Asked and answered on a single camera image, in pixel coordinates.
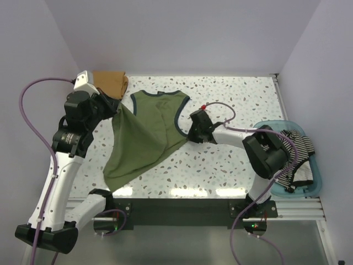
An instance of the pink cable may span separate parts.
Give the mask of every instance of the pink cable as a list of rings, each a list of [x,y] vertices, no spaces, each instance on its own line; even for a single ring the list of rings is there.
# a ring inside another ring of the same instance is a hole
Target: pink cable
[[[48,77],[48,78],[37,79],[37,80],[33,81],[32,83],[29,83],[25,88],[22,89],[20,97],[19,97],[19,100],[18,100],[18,105],[19,105],[19,108],[20,108],[21,115],[22,115],[24,121],[27,123],[28,127],[31,128],[31,130],[35,133],[35,135],[38,136],[38,138],[45,144],[45,146],[49,150],[50,155],[51,155],[51,157],[53,159],[53,175],[56,175],[57,174],[57,159],[56,159],[54,150],[51,148],[51,146],[47,142],[47,140],[45,140],[45,138],[37,131],[37,129],[29,121],[29,119],[27,118],[27,115],[26,115],[26,113],[25,113],[25,111],[23,109],[23,97],[24,97],[24,94],[26,93],[26,91],[28,90],[28,88],[30,88],[31,86],[33,86],[34,84],[37,84],[39,82],[51,81],[51,80],[53,80],[53,81],[65,81],[65,82],[72,83],[72,81],[69,80],[69,79],[56,78],[56,77]],[[45,193],[42,206],[40,207],[40,210],[39,210],[38,219],[43,219],[44,209],[45,209],[46,203],[48,201],[48,198],[49,198],[51,189],[53,187],[54,181],[55,181],[54,178],[52,178],[50,180],[50,183],[49,183],[49,186],[48,186],[48,190]],[[38,222],[37,223],[37,227],[35,229],[30,265],[34,265],[35,254],[36,254],[36,249],[37,249],[37,244],[38,244],[39,231],[40,231],[40,224],[41,224],[41,222]]]
[[[255,133],[255,132],[259,132],[259,133],[271,133],[271,134],[275,134],[277,135],[278,137],[280,138],[283,138],[285,141],[287,141],[292,147],[293,147],[293,150],[295,152],[295,158],[293,160],[293,162],[287,167],[285,168],[283,171],[281,171],[278,175],[276,175],[271,181],[270,181],[270,184],[268,185],[268,187],[252,202],[250,203],[244,210],[242,210],[238,216],[236,217],[233,225],[232,225],[232,228],[231,228],[231,235],[230,235],[230,245],[231,245],[231,250],[232,250],[232,254],[233,254],[233,257],[234,259],[237,261],[237,263],[239,265],[242,265],[237,254],[236,254],[236,251],[234,250],[234,244],[233,244],[233,235],[234,235],[234,228],[237,224],[237,222],[239,221],[240,217],[243,216],[252,206],[254,206],[270,189],[271,187],[273,186],[273,184],[276,182],[276,180],[283,174],[285,174],[286,172],[288,172],[291,168],[293,168],[296,163],[297,163],[297,160],[298,160],[298,149],[297,147],[295,146],[294,142],[289,139],[288,137],[282,135],[281,133],[277,132],[277,131],[272,131],[272,130],[266,130],[266,129],[237,129],[237,128],[232,128],[232,127],[229,127],[227,126],[226,124],[229,124],[230,121],[232,121],[235,117],[236,117],[236,111],[231,107],[229,106],[228,104],[226,103],[223,103],[223,102],[212,102],[212,103],[207,103],[206,106],[209,106],[209,105],[213,105],[213,104],[220,104],[220,105],[224,105],[226,106],[227,108],[229,108],[232,112],[233,112],[233,116],[230,118],[230,119],[226,119],[223,123],[223,126],[225,128],[227,128],[228,130],[232,130],[232,131],[239,131],[239,132],[242,132],[242,133]],[[279,250],[278,247],[276,247],[272,242],[270,242],[269,240],[263,238],[263,237],[259,237],[260,239],[264,240],[265,242],[269,243],[270,245],[272,245],[276,251],[279,253],[280,257],[281,257],[281,262],[282,262],[282,265],[285,264],[285,259],[284,259],[284,256],[282,254],[282,252]]]

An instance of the striped clothing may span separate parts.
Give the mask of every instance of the striped clothing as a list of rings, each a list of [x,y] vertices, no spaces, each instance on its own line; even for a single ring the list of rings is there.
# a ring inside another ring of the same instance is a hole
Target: striped clothing
[[[283,130],[281,131],[281,134],[291,139],[296,145],[298,150],[298,161],[295,164],[294,168],[292,168],[287,173],[283,174],[277,179],[278,184],[284,186],[286,191],[292,193],[294,192],[296,187],[313,184],[313,177],[311,172],[310,174],[303,174],[303,173],[296,174],[296,173],[302,166],[304,167],[304,164],[310,170],[308,161],[309,161],[309,157],[315,154],[315,150],[310,138],[307,136],[300,135],[300,133],[296,130],[290,130],[290,131]],[[290,153],[290,159],[284,167],[286,168],[294,160],[295,152],[293,147],[287,141],[283,139],[280,139],[280,140],[282,141],[283,145]],[[263,148],[264,150],[267,150],[269,147],[263,146]]]

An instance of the blue basket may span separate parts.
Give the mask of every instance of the blue basket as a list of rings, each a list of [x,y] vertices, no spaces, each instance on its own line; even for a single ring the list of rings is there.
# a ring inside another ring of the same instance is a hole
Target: blue basket
[[[282,131],[282,130],[297,130],[300,132],[301,135],[305,135],[303,129],[296,123],[288,120],[267,120],[261,121],[255,124],[255,128],[259,128],[263,125],[270,126],[274,131]],[[315,160],[315,155],[309,158],[311,171],[313,173],[313,180],[314,184],[298,187],[295,189],[293,193],[286,192],[284,187],[275,183],[271,189],[273,195],[285,198],[299,198],[299,197],[317,197],[321,187],[322,187],[322,180],[321,175],[319,172],[318,165]]]

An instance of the green tank top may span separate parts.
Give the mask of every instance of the green tank top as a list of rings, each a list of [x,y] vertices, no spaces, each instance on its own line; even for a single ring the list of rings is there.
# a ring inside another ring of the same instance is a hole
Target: green tank top
[[[131,95],[133,114],[120,104],[113,117],[114,146],[103,170],[104,180],[114,192],[161,163],[186,143],[178,126],[179,115],[190,99],[182,91]]]

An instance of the white wall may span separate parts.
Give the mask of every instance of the white wall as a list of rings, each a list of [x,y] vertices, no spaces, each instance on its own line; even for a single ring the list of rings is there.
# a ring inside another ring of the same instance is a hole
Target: white wall
[[[81,69],[278,73],[319,0],[46,0]]]
[[[18,96],[34,79],[75,78],[78,68],[42,0],[0,1],[0,36],[0,263],[20,264],[25,244],[14,232],[36,206],[50,155],[22,120]],[[24,99],[29,118],[48,140],[69,91],[69,84],[47,82]]]
[[[280,74],[289,118],[312,137],[339,259],[353,264],[353,1],[322,0]]]

